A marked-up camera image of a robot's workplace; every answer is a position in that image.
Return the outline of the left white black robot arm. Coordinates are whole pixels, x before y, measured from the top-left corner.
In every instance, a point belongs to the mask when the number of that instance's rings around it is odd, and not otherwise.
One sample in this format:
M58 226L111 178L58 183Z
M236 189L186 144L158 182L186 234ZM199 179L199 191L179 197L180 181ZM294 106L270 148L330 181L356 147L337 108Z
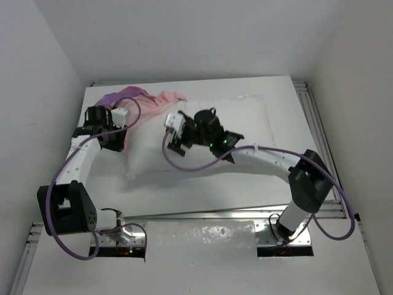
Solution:
M120 152L124 148L128 110L92 106L85 112L84 124L74 130L69 162L60 169L51 193L48 186L37 191L47 233L58 235L99 232L117 227L115 210L97 210L86 188L95 157L102 149Z

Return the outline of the white pillow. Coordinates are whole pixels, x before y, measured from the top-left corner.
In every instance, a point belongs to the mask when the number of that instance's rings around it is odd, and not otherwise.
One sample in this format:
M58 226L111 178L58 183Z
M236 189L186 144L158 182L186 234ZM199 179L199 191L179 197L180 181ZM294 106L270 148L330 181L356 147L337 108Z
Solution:
M181 136L165 136L168 114L186 116ZM126 177L132 180L149 173L174 171L168 159L187 168L207 164L215 160L214 151L227 151L229 133L243 135L262 146L276 145L262 97L174 103L131 131Z

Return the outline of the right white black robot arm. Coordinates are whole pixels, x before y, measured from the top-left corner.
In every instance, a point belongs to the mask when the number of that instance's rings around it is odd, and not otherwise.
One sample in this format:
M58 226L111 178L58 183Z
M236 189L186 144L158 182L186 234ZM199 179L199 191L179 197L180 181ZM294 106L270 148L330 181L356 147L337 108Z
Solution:
M294 161L290 151L246 141L243 135L223 128L215 108L198 111L194 117L182 111L169 113L164 126L171 139L163 140L163 151L171 150L183 157L186 149L204 146L215 162L255 168L289 185L292 200L272 229L278 241L289 241L303 220L319 211L333 187L331 174L317 152L308 149Z

